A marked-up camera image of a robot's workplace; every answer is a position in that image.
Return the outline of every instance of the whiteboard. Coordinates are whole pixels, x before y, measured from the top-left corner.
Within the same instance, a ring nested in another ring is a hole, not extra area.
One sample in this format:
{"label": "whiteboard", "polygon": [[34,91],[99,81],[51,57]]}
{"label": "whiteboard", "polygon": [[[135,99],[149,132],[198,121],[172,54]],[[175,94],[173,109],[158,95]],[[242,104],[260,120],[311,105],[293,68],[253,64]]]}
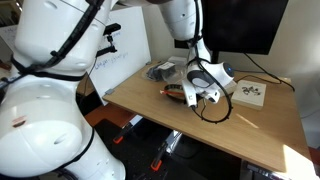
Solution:
{"label": "whiteboard", "polygon": [[[118,23],[121,29],[112,33],[116,53],[107,53],[97,58],[93,67],[88,68],[90,79],[102,103],[105,92],[114,89],[147,62],[151,61],[147,34],[141,7],[130,7],[110,12],[108,24]],[[99,49],[110,43],[104,37]]]}
{"label": "whiteboard", "polygon": [[17,34],[17,27],[18,27],[18,25],[0,28],[0,37],[9,46],[11,51],[13,51],[13,48],[14,48],[14,40],[15,40],[16,34]]}

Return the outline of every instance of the black monitor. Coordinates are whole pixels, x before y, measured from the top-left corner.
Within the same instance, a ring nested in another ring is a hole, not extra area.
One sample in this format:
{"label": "black monitor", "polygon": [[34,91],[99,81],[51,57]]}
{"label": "black monitor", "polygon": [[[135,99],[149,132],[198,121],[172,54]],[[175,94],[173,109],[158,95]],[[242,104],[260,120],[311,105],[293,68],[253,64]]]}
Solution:
{"label": "black monitor", "polygon": [[[287,4],[288,0],[202,0],[204,42],[214,54],[267,55]],[[175,46],[186,47],[178,41]]]}

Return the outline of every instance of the wooden table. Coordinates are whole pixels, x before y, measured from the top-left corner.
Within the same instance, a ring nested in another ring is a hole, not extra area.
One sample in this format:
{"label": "wooden table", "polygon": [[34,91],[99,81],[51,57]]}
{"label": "wooden table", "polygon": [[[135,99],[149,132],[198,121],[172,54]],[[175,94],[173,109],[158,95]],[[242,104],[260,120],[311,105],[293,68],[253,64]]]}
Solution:
{"label": "wooden table", "polygon": [[[290,87],[262,82],[267,84],[262,110],[234,104],[229,120],[210,124],[201,121],[186,105],[161,95],[159,90],[163,89],[165,82],[144,78],[147,68],[121,83],[113,94],[103,99],[262,168],[284,173],[292,179],[314,178],[313,164]],[[244,75],[237,73],[235,79]],[[246,80],[261,82],[253,78]],[[223,97],[216,105],[208,103],[204,116],[220,119],[226,112],[227,102]]]}

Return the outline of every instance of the sunlight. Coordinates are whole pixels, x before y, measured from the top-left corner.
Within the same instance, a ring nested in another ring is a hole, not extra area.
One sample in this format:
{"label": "sunlight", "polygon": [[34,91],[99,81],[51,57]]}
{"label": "sunlight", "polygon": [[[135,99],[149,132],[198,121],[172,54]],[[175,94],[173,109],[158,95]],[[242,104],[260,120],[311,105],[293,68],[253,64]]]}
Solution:
{"label": "sunlight", "polygon": [[258,126],[256,126],[255,124],[253,124],[251,121],[249,121],[248,119],[246,119],[245,117],[241,116],[240,114],[236,114],[241,120],[243,120],[244,122],[248,123],[250,126],[259,129]]}
{"label": "sunlight", "polygon": [[309,159],[287,145],[283,145],[283,154],[286,163],[286,174],[288,174],[290,178],[319,180],[315,174],[313,163]]}

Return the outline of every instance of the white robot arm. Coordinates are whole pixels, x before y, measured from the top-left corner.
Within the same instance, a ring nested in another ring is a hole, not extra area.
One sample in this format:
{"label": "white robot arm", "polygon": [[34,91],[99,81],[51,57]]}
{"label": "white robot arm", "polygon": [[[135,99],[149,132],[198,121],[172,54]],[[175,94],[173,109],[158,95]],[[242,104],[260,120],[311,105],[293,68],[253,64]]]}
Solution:
{"label": "white robot arm", "polygon": [[[74,100],[80,79],[94,62],[109,11],[116,2],[24,1],[10,86],[0,106],[0,174],[31,177],[65,168],[79,179],[125,179],[124,165],[106,149]],[[202,18],[200,13],[197,21],[196,11],[201,10],[200,1],[199,8],[193,0],[119,3],[158,4],[175,39],[197,39],[189,44],[187,81],[193,83],[191,88],[198,88],[195,92],[201,91],[209,99],[217,90],[215,81],[201,67],[216,80],[223,80],[222,86],[231,81],[226,66],[210,64],[210,54],[198,38]],[[197,58],[208,62],[192,61]]]}

